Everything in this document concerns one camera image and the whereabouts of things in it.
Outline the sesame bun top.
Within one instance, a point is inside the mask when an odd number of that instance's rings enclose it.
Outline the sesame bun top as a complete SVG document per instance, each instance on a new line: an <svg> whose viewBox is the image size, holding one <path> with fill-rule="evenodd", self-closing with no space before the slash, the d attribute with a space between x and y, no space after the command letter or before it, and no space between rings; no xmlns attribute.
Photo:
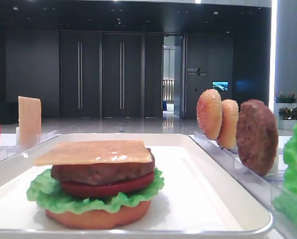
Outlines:
<svg viewBox="0 0 297 239"><path fill-rule="evenodd" d="M198 127L209 140L216 140L222 125L221 96L215 89L204 91L196 105Z"/></svg>

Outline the cheese slice on burger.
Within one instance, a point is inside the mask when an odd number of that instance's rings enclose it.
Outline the cheese slice on burger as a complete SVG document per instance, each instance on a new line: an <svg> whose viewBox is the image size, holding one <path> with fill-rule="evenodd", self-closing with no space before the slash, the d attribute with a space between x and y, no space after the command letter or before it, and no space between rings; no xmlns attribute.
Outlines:
<svg viewBox="0 0 297 239"><path fill-rule="evenodd" d="M34 160L35 166L150 163L152 156L142 140L63 142Z"/></svg>

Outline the tomato slice on burger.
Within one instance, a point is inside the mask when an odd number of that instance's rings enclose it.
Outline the tomato slice on burger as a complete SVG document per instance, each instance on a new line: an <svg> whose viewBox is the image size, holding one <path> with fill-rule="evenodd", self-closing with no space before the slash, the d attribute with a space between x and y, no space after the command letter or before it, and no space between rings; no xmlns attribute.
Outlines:
<svg viewBox="0 0 297 239"><path fill-rule="evenodd" d="M128 193L147 187L154 180L154 173L150 172L142 177L115 182L100 186L92 186L75 182L60 182L66 193L79 198L103 198L116 196L118 193Z"/></svg>

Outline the meat patty on burger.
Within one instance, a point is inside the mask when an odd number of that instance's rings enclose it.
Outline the meat patty on burger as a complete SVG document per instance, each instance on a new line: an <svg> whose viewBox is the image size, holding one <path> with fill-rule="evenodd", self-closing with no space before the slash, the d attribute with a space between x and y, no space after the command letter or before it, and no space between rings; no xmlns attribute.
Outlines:
<svg viewBox="0 0 297 239"><path fill-rule="evenodd" d="M153 172L155 158L150 154L149 163L102 163L88 165L54 165L51 177L59 182L87 185L105 185L118 181L133 180Z"/></svg>

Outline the standing meat patty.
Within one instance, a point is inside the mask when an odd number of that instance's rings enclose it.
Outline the standing meat patty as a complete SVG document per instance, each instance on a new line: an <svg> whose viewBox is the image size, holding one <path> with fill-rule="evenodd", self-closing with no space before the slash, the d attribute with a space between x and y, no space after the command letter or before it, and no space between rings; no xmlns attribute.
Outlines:
<svg viewBox="0 0 297 239"><path fill-rule="evenodd" d="M241 162L260 176L273 167L278 148L276 118L259 100L241 104L236 144Z"/></svg>

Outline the standing cheese slice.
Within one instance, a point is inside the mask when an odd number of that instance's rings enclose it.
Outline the standing cheese slice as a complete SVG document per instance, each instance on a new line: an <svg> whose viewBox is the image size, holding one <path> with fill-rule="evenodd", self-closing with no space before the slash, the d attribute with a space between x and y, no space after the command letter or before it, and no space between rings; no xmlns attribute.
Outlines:
<svg viewBox="0 0 297 239"><path fill-rule="evenodd" d="M18 96L19 144L30 147L41 134L41 101Z"/></svg>

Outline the green lettuce on burger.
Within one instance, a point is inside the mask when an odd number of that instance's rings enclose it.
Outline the green lettuce on burger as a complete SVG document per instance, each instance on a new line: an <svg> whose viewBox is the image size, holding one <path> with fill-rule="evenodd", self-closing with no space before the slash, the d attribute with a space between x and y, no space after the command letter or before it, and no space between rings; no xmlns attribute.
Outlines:
<svg viewBox="0 0 297 239"><path fill-rule="evenodd" d="M146 202L156 196L164 187L162 172L154 169L154 180L147 187L130 193L118 193L103 199L81 199L65 193L60 183L51 177L51 170L46 169L39 174L26 192L27 199L53 213L72 212L82 214L90 210L103 210L108 213L118 212L122 206L134 208L140 202Z"/></svg>

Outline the standing green lettuce leaf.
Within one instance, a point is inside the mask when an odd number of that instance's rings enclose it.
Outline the standing green lettuce leaf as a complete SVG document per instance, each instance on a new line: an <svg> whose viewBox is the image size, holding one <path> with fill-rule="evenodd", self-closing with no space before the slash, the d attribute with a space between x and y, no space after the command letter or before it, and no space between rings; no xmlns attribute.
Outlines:
<svg viewBox="0 0 297 239"><path fill-rule="evenodd" d="M284 173L284 188L287 190L275 198L275 209L297 225L297 123L294 135L284 145L284 163L288 166Z"/></svg>

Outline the white rectangular metal tray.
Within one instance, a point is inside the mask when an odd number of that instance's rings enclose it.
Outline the white rectangular metal tray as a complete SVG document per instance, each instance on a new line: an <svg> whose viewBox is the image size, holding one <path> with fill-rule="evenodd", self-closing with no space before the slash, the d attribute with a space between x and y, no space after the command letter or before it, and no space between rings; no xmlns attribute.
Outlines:
<svg viewBox="0 0 297 239"><path fill-rule="evenodd" d="M165 179L148 213L110 231L65 228L26 198L43 167L36 157L66 141L140 139ZM72 133L56 136L0 162L0 239L263 239L272 213L182 134Z"/></svg>

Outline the bottom bun slice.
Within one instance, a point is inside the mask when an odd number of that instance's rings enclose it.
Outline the bottom bun slice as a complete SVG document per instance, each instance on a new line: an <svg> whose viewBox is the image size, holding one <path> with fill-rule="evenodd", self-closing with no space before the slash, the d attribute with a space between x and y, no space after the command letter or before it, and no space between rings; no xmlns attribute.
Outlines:
<svg viewBox="0 0 297 239"><path fill-rule="evenodd" d="M108 230L134 223L148 211L151 201L142 201L135 207L122 206L116 213L105 210L90 210L82 214L65 212L61 214L46 210L46 216L71 229Z"/></svg>

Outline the potted flower planter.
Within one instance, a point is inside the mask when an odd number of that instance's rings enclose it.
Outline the potted flower planter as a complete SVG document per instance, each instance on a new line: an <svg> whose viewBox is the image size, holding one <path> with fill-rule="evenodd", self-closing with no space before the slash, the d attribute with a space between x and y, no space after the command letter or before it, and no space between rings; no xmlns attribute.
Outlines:
<svg viewBox="0 0 297 239"><path fill-rule="evenodd" d="M278 129L291 130L297 122L297 96L280 92L275 96L274 115Z"/></svg>

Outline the small wall display screen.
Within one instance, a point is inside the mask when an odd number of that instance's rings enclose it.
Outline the small wall display screen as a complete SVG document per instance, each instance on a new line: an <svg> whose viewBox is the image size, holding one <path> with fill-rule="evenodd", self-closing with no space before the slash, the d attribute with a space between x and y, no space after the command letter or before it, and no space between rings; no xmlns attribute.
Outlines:
<svg viewBox="0 0 297 239"><path fill-rule="evenodd" d="M228 82L227 81L213 81L212 82L212 89L217 91L228 91Z"/></svg>

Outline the clear right holder rail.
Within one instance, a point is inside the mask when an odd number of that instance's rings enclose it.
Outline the clear right holder rail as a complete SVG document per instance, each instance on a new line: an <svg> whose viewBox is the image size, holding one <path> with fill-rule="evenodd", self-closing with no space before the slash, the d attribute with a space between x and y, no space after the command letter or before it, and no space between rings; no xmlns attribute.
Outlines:
<svg viewBox="0 0 297 239"><path fill-rule="evenodd" d="M276 160L278 165L271 173L261 177L240 162L237 149L222 149L197 131L191 138L273 213L275 228L283 237L297 239L297 195L284 188L281 148Z"/></svg>

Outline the clear holder rail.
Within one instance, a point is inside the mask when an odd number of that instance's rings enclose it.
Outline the clear holder rail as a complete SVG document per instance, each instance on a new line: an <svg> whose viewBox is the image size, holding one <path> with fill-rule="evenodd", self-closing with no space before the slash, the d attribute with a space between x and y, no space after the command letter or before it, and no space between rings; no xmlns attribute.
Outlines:
<svg viewBox="0 0 297 239"><path fill-rule="evenodd" d="M57 130L54 130L51 132L45 132L37 137L37 142L35 142L33 145L23 146L23 145L20 145L18 142L18 133L16 133L16 134L12 134L12 133L1 134L0 141L4 145L2 147L0 147L0 162L11 157L11 156L22 153L36 145L39 145L43 142L53 139L58 135L59 134L57 133Z"/></svg>
<svg viewBox="0 0 297 239"><path fill-rule="evenodd" d="M275 228L283 237L297 239L297 195L284 188L281 148L276 160L278 165L271 173L261 177L240 162L237 149L222 149L197 131L191 138L273 213Z"/></svg>

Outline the clear left holder rail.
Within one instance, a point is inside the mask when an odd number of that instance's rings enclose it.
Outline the clear left holder rail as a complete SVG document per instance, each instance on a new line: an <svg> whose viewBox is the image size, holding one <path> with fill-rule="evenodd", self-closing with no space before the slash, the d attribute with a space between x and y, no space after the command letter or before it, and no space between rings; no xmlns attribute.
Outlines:
<svg viewBox="0 0 297 239"><path fill-rule="evenodd" d="M11 156L22 153L36 145L39 145L43 142L53 139L58 135L59 134L57 133L57 130L54 130L51 132L45 132L37 137L37 142L35 142L33 145L23 146L23 145L20 145L18 142L18 133L16 133L16 134L12 134L12 133L1 134L0 141L4 145L2 147L0 147L0 162L11 157Z"/></svg>

